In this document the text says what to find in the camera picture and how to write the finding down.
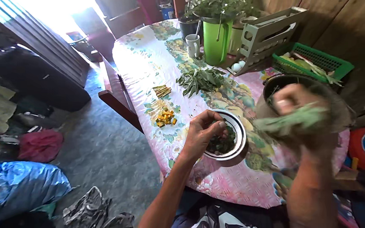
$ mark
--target white mug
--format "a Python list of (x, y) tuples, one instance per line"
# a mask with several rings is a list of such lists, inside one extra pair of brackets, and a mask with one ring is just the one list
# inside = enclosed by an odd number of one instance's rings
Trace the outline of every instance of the white mug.
[(200, 35), (190, 34), (185, 37), (188, 45), (188, 55), (190, 58), (196, 58), (200, 55)]

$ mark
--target white bowl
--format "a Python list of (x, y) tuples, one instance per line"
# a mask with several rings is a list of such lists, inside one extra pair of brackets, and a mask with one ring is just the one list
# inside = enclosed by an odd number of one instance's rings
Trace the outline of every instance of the white bowl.
[(246, 144), (245, 127), (243, 126), (242, 122), (240, 122), (239, 118), (237, 118), (237, 116), (235, 116), (234, 114), (232, 114), (229, 111), (225, 111), (222, 109), (212, 109), (212, 111), (219, 113), (222, 116), (222, 118), (225, 118), (226, 124), (228, 126), (231, 126), (233, 128), (233, 130), (235, 131), (235, 133), (236, 133), (235, 146), (231, 151), (229, 151), (228, 153), (223, 154), (223, 155), (215, 155), (214, 153), (211, 153), (208, 151), (205, 151), (204, 154), (208, 158), (212, 158), (217, 161), (226, 161), (226, 160), (232, 159), (232, 158), (236, 157), (237, 155), (239, 155), (240, 152), (242, 152), (243, 148), (245, 148), (245, 144)]

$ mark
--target white egg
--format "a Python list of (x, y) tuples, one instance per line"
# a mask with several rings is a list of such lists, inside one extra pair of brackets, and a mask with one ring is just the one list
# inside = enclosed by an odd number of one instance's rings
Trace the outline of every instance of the white egg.
[(262, 51), (264, 51), (264, 47), (257, 49), (257, 50), (255, 51), (255, 53), (260, 53), (260, 52), (262, 52)]
[(241, 70), (241, 66), (238, 63), (235, 63), (232, 66), (232, 70), (237, 73), (237, 72), (239, 72)]
[(239, 62), (238, 62), (238, 64), (240, 65), (240, 67), (244, 67), (245, 66), (245, 64), (246, 64), (246, 62), (245, 61), (243, 61), (243, 60), (240, 60)]

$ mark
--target red bag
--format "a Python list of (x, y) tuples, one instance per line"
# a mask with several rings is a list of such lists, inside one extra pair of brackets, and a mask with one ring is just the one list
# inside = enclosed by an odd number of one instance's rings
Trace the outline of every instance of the red bag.
[(56, 158), (63, 144), (63, 135), (54, 130), (31, 132), (19, 139), (21, 160), (48, 163)]

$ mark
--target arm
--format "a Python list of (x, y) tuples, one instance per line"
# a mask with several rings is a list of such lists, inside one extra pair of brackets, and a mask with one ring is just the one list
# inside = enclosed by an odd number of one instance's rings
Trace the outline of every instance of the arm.
[(185, 183), (194, 163), (195, 160), (188, 157), (181, 155), (178, 157), (159, 194), (140, 220), (139, 228), (171, 227)]
[(306, 148), (303, 150), (287, 201), (291, 227), (336, 227), (337, 211), (331, 187), (332, 163), (314, 157)]
[(210, 110), (202, 112), (190, 122), (184, 147), (159, 194), (142, 216), (139, 228), (171, 227), (192, 167), (205, 152), (212, 136), (227, 134), (226, 126), (223, 118)]
[[(322, 97), (307, 91), (299, 84), (287, 85), (274, 94), (277, 111), (291, 113), (296, 106), (314, 103), (327, 107)], [(296, 134), (301, 142), (301, 164), (292, 182), (287, 199), (291, 227), (336, 227), (337, 210), (332, 195), (332, 150), (337, 134), (330, 134), (328, 127), (313, 135)]]

